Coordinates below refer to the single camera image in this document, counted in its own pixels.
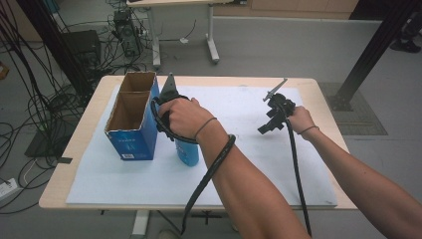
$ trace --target desk leg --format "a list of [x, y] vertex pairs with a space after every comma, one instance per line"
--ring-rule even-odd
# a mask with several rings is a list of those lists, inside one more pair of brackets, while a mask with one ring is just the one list
[[161, 59], [159, 55], [159, 41], [158, 37], [155, 35], [154, 16], [151, 8], [145, 8], [145, 10], [148, 17], [149, 32], [151, 33], [152, 38], [152, 65], [154, 68], [158, 69], [161, 66]]
[[146, 236], [146, 227], [148, 226], [149, 211], [136, 211], [136, 218], [134, 219], [133, 231], [130, 238], [143, 238]]
[[212, 32], [213, 27], [214, 27], [213, 15], [214, 15], [213, 5], [209, 4], [208, 5], [208, 34], [206, 34], [205, 36], [207, 38], [208, 48], [210, 49], [212, 61], [214, 63], [218, 63], [218, 61], [220, 61], [220, 57], [218, 56], [217, 48], [215, 47], [213, 32]]

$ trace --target black pole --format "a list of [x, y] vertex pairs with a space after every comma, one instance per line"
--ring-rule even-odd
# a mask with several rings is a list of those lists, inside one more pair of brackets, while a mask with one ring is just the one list
[[17, 0], [17, 2], [81, 97], [82, 104], [86, 106], [94, 89], [89, 83], [87, 74], [66, 45], [44, 0]]
[[332, 110], [352, 111], [350, 101], [353, 95], [409, 19], [418, 2], [419, 0], [394, 1], [394, 5], [378, 30], [376, 30], [338, 92], [334, 96], [327, 98]]

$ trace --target power strip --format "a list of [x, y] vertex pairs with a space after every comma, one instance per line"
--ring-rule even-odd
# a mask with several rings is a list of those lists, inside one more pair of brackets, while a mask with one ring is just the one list
[[0, 184], [0, 201], [5, 199], [6, 197], [12, 195], [16, 191], [19, 191], [18, 184], [16, 184], [15, 178], [11, 178], [8, 180], [9, 184], [3, 182]]

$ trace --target gray mat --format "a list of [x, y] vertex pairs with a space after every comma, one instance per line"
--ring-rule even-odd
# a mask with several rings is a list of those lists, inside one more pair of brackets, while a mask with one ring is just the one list
[[[339, 83], [318, 83], [325, 97], [335, 95]], [[342, 135], [388, 135], [363, 95], [357, 91], [350, 101], [352, 112], [331, 110]]]

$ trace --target blue cardboard box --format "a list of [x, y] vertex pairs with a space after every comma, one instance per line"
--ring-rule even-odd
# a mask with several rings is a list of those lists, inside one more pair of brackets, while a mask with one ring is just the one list
[[153, 160], [157, 128], [150, 102], [159, 88], [153, 72], [127, 73], [105, 125], [105, 134], [123, 160]]

